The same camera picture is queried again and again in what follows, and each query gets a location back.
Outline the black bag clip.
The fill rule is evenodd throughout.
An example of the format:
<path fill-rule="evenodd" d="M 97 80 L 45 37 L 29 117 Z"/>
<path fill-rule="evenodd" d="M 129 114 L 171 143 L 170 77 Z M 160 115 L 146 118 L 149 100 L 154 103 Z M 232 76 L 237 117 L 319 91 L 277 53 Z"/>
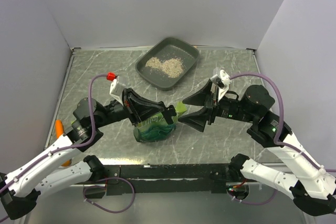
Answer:
<path fill-rule="evenodd" d="M 162 115 L 168 125 L 173 124 L 173 117 L 176 116 L 175 107 L 173 105 L 170 105 L 167 108 L 164 108 Z"/>

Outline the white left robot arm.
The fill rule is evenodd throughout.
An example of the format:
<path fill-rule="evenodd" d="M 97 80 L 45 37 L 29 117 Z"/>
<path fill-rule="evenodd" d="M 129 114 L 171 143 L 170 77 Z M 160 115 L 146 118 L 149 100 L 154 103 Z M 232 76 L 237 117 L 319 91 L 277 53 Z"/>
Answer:
<path fill-rule="evenodd" d="M 114 96 L 115 100 L 102 105 L 88 94 L 74 110 L 74 123 L 51 146 L 22 167 L 1 174 L 1 203 L 9 219 L 16 220 L 31 212 L 43 196 L 79 182 L 98 183 L 103 179 L 103 166 L 94 155 L 56 172 L 63 163 L 102 138 L 99 128 L 125 119 L 138 125 L 158 113 L 168 124 L 173 123 L 176 112 L 172 105 L 143 98 L 131 88 L 123 88 Z"/>

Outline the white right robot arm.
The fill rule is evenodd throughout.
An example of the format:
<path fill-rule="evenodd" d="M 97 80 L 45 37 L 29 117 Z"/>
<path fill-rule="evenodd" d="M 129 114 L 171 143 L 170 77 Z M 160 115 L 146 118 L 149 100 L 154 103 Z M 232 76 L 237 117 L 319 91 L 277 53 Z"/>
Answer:
<path fill-rule="evenodd" d="M 200 132 L 217 117 L 250 123 L 247 134 L 276 155 L 291 172 L 286 174 L 237 154 L 229 164 L 231 179 L 241 181 L 245 178 L 272 187 L 311 216 L 335 213 L 335 177 L 323 166 L 313 165 L 313 158 L 287 124 L 282 127 L 280 143 L 274 143 L 279 116 L 270 111 L 275 100 L 265 87 L 251 85 L 241 98 L 228 98 L 226 94 L 229 93 L 228 89 L 220 89 L 208 81 L 203 88 L 183 100 L 184 104 L 201 106 L 201 109 L 180 117 L 179 122 Z"/>

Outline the green litter bag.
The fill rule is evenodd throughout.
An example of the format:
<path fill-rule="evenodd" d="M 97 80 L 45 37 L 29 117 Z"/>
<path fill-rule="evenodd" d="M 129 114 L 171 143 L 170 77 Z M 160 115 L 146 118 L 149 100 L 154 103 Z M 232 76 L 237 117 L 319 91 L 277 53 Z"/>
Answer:
<path fill-rule="evenodd" d="M 151 143 L 166 140 L 176 130 L 178 118 L 182 116 L 187 108 L 182 102 L 175 106 L 176 115 L 172 117 L 173 123 L 168 124 L 162 113 L 158 113 L 149 119 L 139 123 L 133 129 L 133 136 L 139 143 Z"/>

